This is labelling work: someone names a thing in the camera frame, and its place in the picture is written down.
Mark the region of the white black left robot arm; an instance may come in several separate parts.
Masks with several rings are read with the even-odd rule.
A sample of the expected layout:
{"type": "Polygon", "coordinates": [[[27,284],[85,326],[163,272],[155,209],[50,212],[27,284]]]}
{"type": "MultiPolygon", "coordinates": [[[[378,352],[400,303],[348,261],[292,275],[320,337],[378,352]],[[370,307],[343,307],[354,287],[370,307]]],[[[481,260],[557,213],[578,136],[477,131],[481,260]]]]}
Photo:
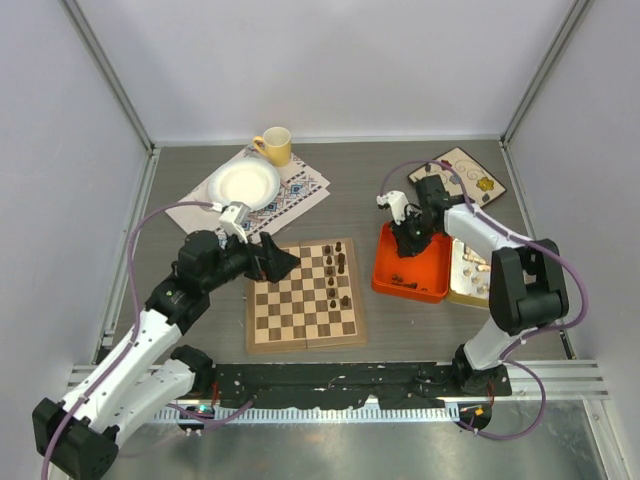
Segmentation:
{"type": "Polygon", "coordinates": [[[208,310],[210,294],[239,276],[277,283],[300,260],[270,234],[260,243],[212,231],[188,235],[172,271],[153,291],[129,333],[92,373],[55,402],[41,400],[32,413],[42,477],[55,466],[72,479],[100,479],[120,446],[175,398],[205,397],[213,385],[212,359],[178,341],[208,310]]]}

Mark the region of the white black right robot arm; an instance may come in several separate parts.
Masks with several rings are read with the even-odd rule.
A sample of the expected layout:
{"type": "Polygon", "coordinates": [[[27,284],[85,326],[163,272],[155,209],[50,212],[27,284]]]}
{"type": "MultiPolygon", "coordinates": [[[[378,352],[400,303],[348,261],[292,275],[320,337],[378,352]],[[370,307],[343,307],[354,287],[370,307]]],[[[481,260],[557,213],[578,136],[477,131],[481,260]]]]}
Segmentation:
{"type": "Polygon", "coordinates": [[[468,245],[490,267],[489,319],[472,339],[458,347],[451,371],[457,391],[481,394],[508,347],[568,313],[559,251],[549,239],[533,241],[518,236],[485,215],[466,192],[451,195],[438,176],[420,179],[415,190],[417,205],[398,190],[376,198],[380,209],[391,212],[390,228],[399,255],[421,253],[440,233],[468,245]]]}

